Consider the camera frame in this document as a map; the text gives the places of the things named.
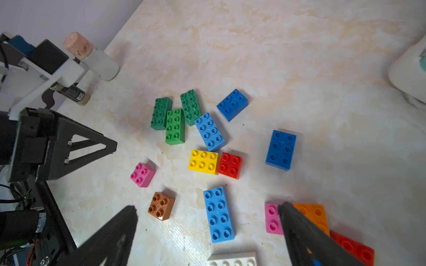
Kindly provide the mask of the white lego plate brick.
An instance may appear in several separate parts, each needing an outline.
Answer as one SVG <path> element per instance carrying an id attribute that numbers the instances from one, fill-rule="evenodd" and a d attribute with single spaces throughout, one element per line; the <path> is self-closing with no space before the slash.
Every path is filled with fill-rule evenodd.
<path id="1" fill-rule="evenodd" d="M 206 262 L 207 266 L 257 266 L 255 252 L 212 255 Z"/>

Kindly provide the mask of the pink lego brick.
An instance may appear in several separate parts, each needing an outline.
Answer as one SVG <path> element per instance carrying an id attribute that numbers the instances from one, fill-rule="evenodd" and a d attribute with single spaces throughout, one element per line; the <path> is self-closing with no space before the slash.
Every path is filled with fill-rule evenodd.
<path id="1" fill-rule="evenodd" d="M 284 235 L 277 204 L 265 203 L 265 225 L 267 233 Z"/>

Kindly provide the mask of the small dark labelled bottle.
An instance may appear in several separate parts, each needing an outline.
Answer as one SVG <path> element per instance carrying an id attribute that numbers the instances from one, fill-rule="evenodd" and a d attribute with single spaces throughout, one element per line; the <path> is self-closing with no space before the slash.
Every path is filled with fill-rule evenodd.
<path id="1" fill-rule="evenodd" d="M 84 92 L 83 90 L 78 88 L 76 85 L 77 84 L 74 83 L 70 87 L 65 87 L 60 83 L 54 83 L 50 87 L 50 90 L 60 93 L 61 95 L 67 97 L 68 99 L 72 100 L 73 102 L 79 105 L 85 105 L 90 100 L 90 94 Z"/>

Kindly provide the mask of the dark green brick left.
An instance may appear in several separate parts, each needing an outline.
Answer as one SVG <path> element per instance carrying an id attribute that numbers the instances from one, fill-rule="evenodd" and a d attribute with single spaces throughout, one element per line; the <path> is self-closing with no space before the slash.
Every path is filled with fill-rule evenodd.
<path id="1" fill-rule="evenodd" d="M 173 101 L 169 97 L 157 98 L 151 120 L 151 128 L 154 130 L 166 129 L 166 116 L 172 109 Z"/>

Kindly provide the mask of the light green lego brick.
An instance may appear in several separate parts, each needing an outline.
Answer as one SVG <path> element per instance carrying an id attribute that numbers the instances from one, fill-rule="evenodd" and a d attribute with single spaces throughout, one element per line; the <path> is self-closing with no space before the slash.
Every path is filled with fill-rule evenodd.
<path id="1" fill-rule="evenodd" d="M 174 109 L 166 115 L 166 138 L 168 145 L 185 143 L 185 117 L 183 109 Z"/>

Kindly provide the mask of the cork stoppered glass bottle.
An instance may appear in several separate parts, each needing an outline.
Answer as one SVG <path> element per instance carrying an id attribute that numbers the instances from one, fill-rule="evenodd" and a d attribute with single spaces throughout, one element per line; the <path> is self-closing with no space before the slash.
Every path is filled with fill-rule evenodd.
<path id="1" fill-rule="evenodd" d="M 113 58 L 78 32 L 68 36 L 63 46 L 104 81 L 113 80 L 119 72 L 119 65 Z"/>

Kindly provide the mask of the yellow lego brick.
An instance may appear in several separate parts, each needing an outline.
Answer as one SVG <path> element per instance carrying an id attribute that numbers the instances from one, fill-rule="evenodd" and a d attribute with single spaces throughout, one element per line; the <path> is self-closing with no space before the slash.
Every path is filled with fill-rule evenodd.
<path id="1" fill-rule="evenodd" d="M 188 169 L 215 175 L 217 170 L 218 159 L 218 153 L 192 150 Z"/>

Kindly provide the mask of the dark green brick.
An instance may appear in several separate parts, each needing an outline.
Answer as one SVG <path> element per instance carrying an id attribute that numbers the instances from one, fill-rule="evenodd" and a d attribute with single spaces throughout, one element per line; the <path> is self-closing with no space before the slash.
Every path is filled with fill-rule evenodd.
<path id="1" fill-rule="evenodd" d="M 173 101 L 169 97 L 157 98 L 151 120 L 151 128 L 154 130 L 166 129 L 166 116 L 172 109 Z"/>
<path id="2" fill-rule="evenodd" d="M 200 103 L 195 90 L 192 89 L 183 93 L 180 96 L 180 99 L 184 111 L 185 122 L 189 126 L 195 125 L 195 120 L 202 115 Z"/>

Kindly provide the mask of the light blue brick upper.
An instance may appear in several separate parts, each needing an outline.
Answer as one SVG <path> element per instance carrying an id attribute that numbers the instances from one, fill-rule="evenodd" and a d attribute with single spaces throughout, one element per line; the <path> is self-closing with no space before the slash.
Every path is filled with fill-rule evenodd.
<path id="1" fill-rule="evenodd" d="M 227 144 L 209 113 L 205 113 L 197 118 L 195 125 L 209 152 L 215 152 Z"/>

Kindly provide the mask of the magenta 2x2 lego brick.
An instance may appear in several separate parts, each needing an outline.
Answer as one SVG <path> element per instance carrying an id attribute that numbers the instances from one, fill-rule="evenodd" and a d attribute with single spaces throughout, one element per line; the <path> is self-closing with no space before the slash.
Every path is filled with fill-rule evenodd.
<path id="1" fill-rule="evenodd" d="M 130 175 L 130 179 L 139 187 L 147 188 L 156 171 L 145 163 L 138 163 Z"/>

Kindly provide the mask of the dark green brick right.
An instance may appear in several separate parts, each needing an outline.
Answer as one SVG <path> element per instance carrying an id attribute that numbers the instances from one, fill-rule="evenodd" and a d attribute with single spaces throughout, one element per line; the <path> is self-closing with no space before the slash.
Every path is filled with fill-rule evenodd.
<path id="1" fill-rule="evenodd" d="M 192 89 L 183 93 L 180 96 L 180 99 L 184 111 L 185 122 L 189 126 L 195 125 L 195 120 L 202 115 L 200 103 L 195 90 Z"/>

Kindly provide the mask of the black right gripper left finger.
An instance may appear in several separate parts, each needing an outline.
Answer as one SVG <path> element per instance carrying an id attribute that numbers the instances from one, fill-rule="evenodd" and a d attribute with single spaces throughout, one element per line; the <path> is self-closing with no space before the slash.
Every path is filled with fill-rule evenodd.
<path id="1" fill-rule="evenodd" d="M 126 266 L 135 236 L 135 206 L 124 207 L 76 251 L 61 259 L 63 266 Z"/>

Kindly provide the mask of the blue 2x3 lego brick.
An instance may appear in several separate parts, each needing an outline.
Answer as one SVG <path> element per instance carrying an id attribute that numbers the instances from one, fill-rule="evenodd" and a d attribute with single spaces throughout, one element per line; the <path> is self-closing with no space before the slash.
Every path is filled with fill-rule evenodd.
<path id="1" fill-rule="evenodd" d="M 248 99 L 238 89 L 233 90 L 217 108 L 225 119 L 230 122 L 236 115 L 248 106 Z"/>

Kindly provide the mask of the light blue 2x4 brick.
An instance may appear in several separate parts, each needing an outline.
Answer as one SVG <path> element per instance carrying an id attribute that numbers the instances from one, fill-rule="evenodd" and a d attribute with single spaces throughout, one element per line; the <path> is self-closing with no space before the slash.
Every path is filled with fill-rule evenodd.
<path id="1" fill-rule="evenodd" d="M 203 192 L 210 237 L 213 244 L 233 240 L 236 236 L 225 187 Z"/>

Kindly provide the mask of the mint green toaster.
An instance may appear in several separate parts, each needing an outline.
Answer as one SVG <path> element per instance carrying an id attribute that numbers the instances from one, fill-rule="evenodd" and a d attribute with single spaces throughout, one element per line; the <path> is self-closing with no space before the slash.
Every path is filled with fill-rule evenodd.
<path id="1" fill-rule="evenodd" d="M 408 99 L 426 104 L 426 37 L 409 47 L 388 71 L 388 78 L 394 87 Z"/>

